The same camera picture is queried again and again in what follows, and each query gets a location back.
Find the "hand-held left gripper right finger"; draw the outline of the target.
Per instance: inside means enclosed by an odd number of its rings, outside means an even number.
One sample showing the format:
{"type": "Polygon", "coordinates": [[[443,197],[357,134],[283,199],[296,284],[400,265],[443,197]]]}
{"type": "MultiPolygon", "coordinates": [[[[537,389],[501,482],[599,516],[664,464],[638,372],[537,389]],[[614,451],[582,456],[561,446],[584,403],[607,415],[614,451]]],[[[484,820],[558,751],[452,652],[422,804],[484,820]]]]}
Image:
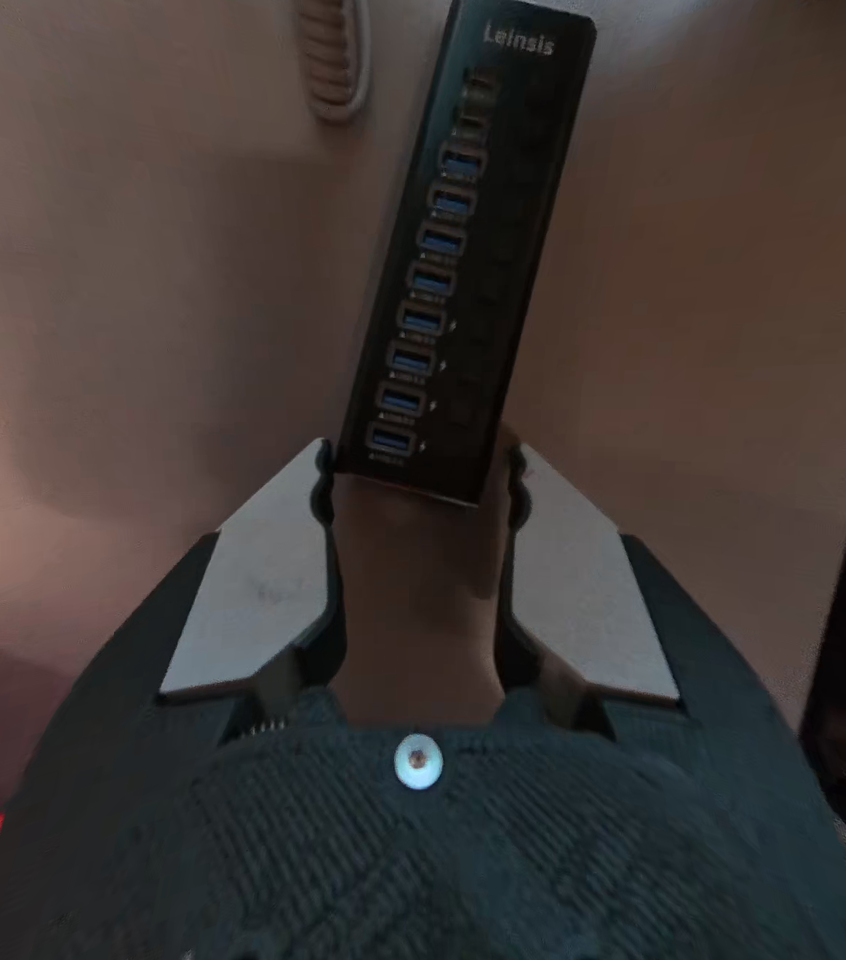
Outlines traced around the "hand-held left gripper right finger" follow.
{"type": "Polygon", "coordinates": [[[509,581],[501,617],[530,671],[564,690],[647,703],[679,691],[621,532],[526,443],[512,451],[509,581]]]}

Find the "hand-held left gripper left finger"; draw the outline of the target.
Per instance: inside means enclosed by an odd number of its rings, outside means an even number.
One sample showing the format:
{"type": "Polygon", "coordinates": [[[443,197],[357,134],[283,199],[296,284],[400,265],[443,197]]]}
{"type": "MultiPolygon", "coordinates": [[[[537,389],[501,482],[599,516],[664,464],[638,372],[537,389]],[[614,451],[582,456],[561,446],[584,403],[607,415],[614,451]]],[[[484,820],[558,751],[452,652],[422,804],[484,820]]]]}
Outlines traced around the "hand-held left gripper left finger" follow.
{"type": "Polygon", "coordinates": [[[332,464],[330,442],[313,440],[217,529],[160,695],[247,690],[330,623],[332,521],[319,501],[332,464]]]}

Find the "black USB hub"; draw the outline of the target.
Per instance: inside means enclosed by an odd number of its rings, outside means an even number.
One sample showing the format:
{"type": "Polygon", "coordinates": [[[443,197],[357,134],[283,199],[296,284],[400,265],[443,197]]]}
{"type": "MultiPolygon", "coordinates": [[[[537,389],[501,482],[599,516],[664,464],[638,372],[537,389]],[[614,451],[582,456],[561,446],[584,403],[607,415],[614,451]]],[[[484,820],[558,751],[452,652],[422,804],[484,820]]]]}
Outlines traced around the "black USB hub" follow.
{"type": "Polygon", "coordinates": [[[569,6],[450,6],[334,472],[476,506],[597,40],[569,6]]]}

